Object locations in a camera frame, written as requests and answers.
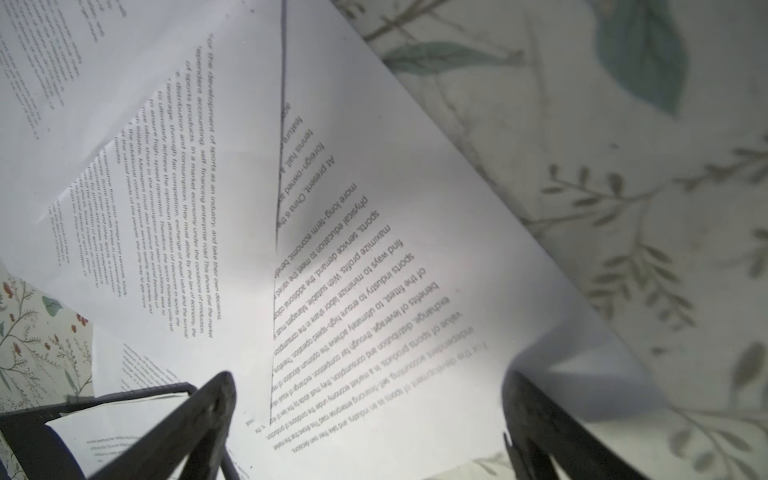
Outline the white paper sheet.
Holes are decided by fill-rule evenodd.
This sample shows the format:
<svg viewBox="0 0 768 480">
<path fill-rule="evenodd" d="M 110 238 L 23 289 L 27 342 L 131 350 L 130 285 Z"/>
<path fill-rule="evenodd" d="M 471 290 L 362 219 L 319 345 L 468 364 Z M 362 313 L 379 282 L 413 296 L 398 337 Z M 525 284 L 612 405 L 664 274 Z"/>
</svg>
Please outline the white paper sheet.
<svg viewBox="0 0 768 480">
<path fill-rule="evenodd" d="M 1 259 L 201 384 L 270 411 L 279 1 L 128 1 L 33 138 L 1 89 Z"/>
</svg>

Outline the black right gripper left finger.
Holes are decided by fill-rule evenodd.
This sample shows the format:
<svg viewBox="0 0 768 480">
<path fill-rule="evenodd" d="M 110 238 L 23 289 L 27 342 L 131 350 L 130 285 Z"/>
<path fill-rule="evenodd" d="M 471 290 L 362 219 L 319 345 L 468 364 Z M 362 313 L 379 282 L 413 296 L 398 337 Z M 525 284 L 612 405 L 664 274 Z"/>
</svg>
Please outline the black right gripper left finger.
<svg viewBox="0 0 768 480">
<path fill-rule="evenodd" d="M 226 449 L 237 401 L 233 375 L 216 374 L 202 387 L 177 383 L 96 398 L 94 406 L 153 396 L 186 393 L 188 398 L 138 439 L 93 479 L 168 479 L 182 466 L 182 479 L 236 479 L 238 472 Z"/>
</svg>

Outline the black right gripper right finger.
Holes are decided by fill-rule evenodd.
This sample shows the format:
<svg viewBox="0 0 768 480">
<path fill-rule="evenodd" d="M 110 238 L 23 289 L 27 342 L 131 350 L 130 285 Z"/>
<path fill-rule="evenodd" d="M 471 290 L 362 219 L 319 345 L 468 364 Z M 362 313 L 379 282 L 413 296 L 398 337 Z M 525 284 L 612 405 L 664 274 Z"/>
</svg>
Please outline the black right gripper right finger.
<svg viewBox="0 0 768 480">
<path fill-rule="evenodd" d="M 643 479 L 523 374 L 502 386 L 505 448 L 518 479 Z"/>
</svg>

